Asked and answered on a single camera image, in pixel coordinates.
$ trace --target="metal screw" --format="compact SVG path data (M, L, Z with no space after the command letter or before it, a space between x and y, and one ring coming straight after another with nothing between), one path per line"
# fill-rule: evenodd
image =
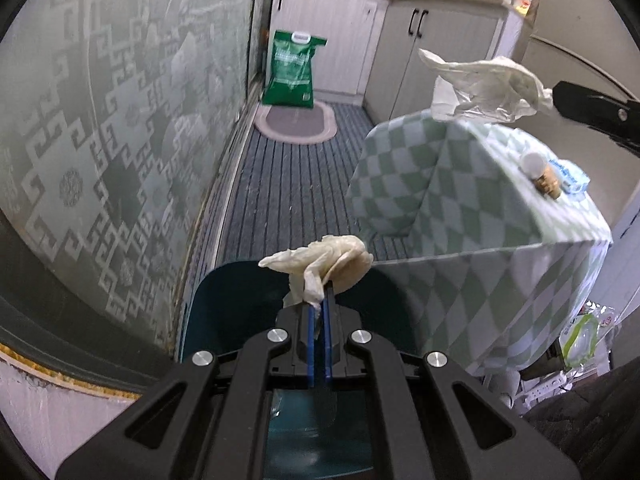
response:
M427 355L427 362L434 368L442 368L447 364L447 356L442 352L431 352Z
M289 334L283 328L272 328L267 332L267 339L273 343L281 343Z
M356 330L355 332L351 332L351 339L360 344L368 343L371 341L371 332Z
M207 350L196 352L191 358L196 366L207 366L213 362L213 354Z

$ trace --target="black cabinet handle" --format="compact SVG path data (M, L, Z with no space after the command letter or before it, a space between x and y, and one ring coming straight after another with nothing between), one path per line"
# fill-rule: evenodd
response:
M424 17L429 13L428 10L423 10L422 14L420 15L420 21L418 22L418 32L416 34L416 36L418 36L418 38L422 37L422 31L420 30L420 28L422 27L422 20L424 19Z
M409 30L407 31L409 33L409 36L412 36L414 34L411 28L414 26L414 18L417 16L418 12L420 12L419 9L414 9L414 12L411 13L411 21L409 22Z

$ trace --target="gray striped carpet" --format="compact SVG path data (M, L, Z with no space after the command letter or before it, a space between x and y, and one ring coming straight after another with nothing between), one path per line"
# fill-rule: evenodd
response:
M259 260L325 234L358 234L344 194L373 125L360 107L332 107L338 133L321 144L284 144L252 130L226 213L219 264ZM376 238L369 251L377 260L406 257L398 238Z

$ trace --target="dark fabric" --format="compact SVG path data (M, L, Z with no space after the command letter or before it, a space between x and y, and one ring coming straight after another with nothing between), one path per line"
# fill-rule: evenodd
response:
M640 479L640 358L544 400L524 416L583 480Z
M222 264L260 260L322 236L357 235L358 221L344 195L373 124L357 106L331 104L336 136L321 144L275 142L255 128L225 220ZM406 258L401 238L376 237L377 260Z

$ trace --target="white cabinet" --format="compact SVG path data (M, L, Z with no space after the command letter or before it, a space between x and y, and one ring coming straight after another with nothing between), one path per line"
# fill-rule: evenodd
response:
M362 102L387 0L273 0L271 44L276 30L326 38L313 58L316 97Z
M491 57L489 48L498 23L496 16L478 16L459 10L425 9L415 47L406 66L391 118L431 106L437 75L420 59L423 48L445 61L469 62Z
M391 117L404 71L415 43L420 9L414 2L398 2L386 10L385 24L365 93L365 108L374 123ZM410 34L410 25L414 31Z
M396 0L386 12L364 107L375 123L431 106L436 75L418 50L445 61L490 59L508 15L501 0Z

